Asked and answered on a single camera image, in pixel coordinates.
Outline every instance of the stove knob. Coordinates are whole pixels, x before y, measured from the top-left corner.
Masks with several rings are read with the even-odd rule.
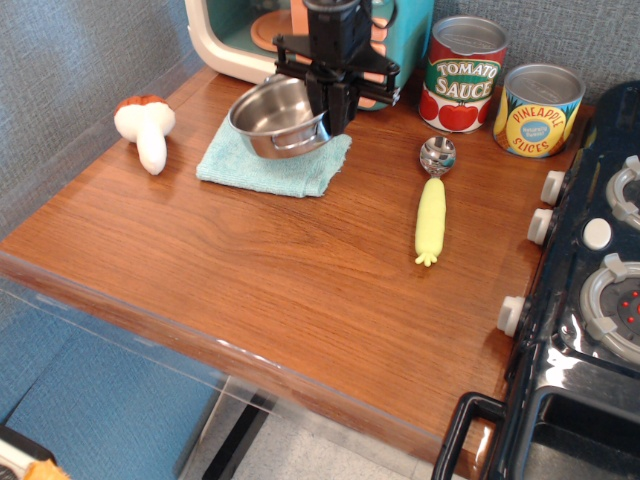
[[[542,193],[540,194],[540,200],[548,203],[551,206],[555,206],[558,203],[558,198],[560,197],[560,192],[562,191],[564,177],[564,172],[551,170],[547,174],[547,179],[544,181]]]
[[[582,232],[584,244],[591,250],[603,250],[611,241],[611,225],[604,218],[593,218]]]
[[[509,337],[513,337],[516,333],[524,309],[524,301],[524,297],[504,297],[498,315],[498,330],[502,330]]]
[[[537,208],[529,224],[527,238],[537,245],[542,245],[547,237],[553,210]]]

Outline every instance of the pineapple slices can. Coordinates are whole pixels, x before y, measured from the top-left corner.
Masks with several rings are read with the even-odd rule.
[[[564,149],[585,92],[578,74],[548,64],[521,65],[506,76],[493,138],[508,152],[544,158]]]
[[[456,15],[431,29],[420,116],[437,130],[472,132],[487,118],[509,38],[497,23]]]

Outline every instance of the gray wall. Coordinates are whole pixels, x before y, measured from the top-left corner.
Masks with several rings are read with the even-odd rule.
[[[574,67],[595,102],[640,77],[640,1],[436,0],[511,35],[504,71]],[[117,103],[167,95],[199,61],[183,0],[4,0],[0,6],[0,238],[119,137]]]
[[[119,138],[121,100],[195,58],[183,0],[3,0],[0,238]]]

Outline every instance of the blue cushion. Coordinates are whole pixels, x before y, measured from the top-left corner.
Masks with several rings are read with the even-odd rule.
[[[22,299],[22,302],[13,300],[12,303],[15,304],[15,306],[3,310],[4,298],[0,297],[0,332],[2,324],[7,320],[7,317],[10,318],[13,312],[19,310],[27,316],[29,314],[37,315],[39,317],[44,316],[52,325],[71,323],[84,330],[89,330],[98,336],[105,338],[107,341],[117,343],[127,350],[138,353],[139,355],[156,363],[166,365],[188,377],[193,377],[196,380],[208,383],[212,386],[218,385],[226,378],[226,376],[220,371],[215,370],[208,365],[196,362],[191,358],[158,345],[157,343],[151,342],[146,338],[134,335],[129,331],[118,328],[97,317],[88,315],[85,312],[72,308],[3,278],[0,278],[0,295],[6,295],[7,298],[12,296]],[[55,345],[39,345],[39,348],[49,349],[49,347],[52,351],[55,350]]]
[[[76,329],[7,425],[74,480],[176,479],[218,394]]]
[[[0,291],[0,423],[75,330]]]

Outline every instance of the oven door handle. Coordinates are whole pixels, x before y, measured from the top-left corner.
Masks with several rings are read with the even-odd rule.
[[[506,405],[481,393],[465,393],[451,418],[431,480],[449,480],[453,476],[471,422],[481,418],[496,424],[496,433],[505,419]]]

